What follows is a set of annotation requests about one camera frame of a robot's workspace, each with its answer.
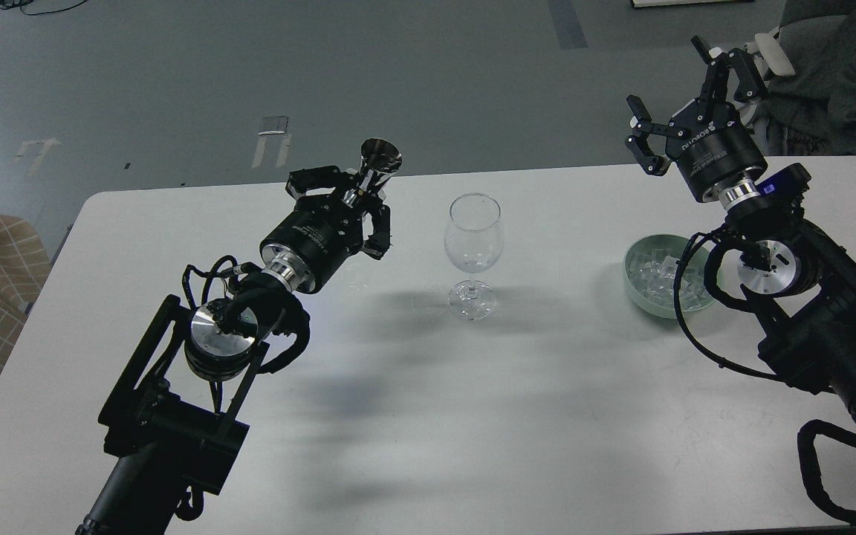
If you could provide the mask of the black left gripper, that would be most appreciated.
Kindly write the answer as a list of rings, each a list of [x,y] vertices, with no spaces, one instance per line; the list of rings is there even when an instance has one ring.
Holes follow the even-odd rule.
[[[339,167],[290,172],[286,192],[293,210],[262,243],[265,267],[285,265],[292,272],[290,291],[316,294],[350,256],[365,253],[380,260],[391,247],[391,210],[376,195],[359,200],[357,176]],[[307,195],[330,189],[327,195]],[[363,241],[363,218],[371,216],[372,234]]]

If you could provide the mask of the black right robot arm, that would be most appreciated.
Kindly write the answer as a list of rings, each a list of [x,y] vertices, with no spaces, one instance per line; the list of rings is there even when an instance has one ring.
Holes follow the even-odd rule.
[[[646,174],[662,176],[676,165],[696,202],[723,207],[720,227],[687,241],[677,274],[704,244],[713,244],[704,288],[724,307],[754,315],[765,335],[758,356],[768,371],[731,362],[697,342],[675,298],[680,329],[720,368],[835,394],[856,424],[856,261],[806,219],[811,174],[803,165],[765,176],[767,161],[739,113],[739,105],[768,95],[756,54],[721,50],[698,36],[692,45],[707,68],[700,94],[666,124],[652,121],[642,99],[629,96],[632,131],[625,145]],[[796,436],[802,484],[816,508],[856,526],[856,509],[837,505],[823,487],[815,447],[821,436],[856,448],[856,432],[820,420],[804,424]]]

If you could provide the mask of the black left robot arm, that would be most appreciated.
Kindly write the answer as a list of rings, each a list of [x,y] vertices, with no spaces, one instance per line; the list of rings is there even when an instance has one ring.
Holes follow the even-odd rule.
[[[183,296],[163,299],[102,407],[115,467],[78,534],[163,534],[203,515],[227,483],[249,430],[242,404],[262,374],[307,349],[318,294],[350,257],[390,246],[384,187],[398,165],[362,163],[292,172],[294,207],[259,244],[259,260],[231,255],[187,265]]]

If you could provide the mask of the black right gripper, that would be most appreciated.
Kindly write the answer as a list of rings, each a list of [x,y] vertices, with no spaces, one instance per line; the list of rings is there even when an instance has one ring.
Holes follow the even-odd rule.
[[[699,96],[664,125],[652,121],[639,96],[629,95],[626,101],[633,121],[625,146],[649,175],[663,176],[670,162],[675,162],[693,199],[707,203],[718,199],[716,187],[726,189],[728,181],[741,177],[757,179],[767,170],[765,157],[741,124],[738,109],[765,100],[768,89],[750,52],[723,51],[698,35],[690,41],[707,65]],[[667,155],[652,151],[651,135],[669,138]]]

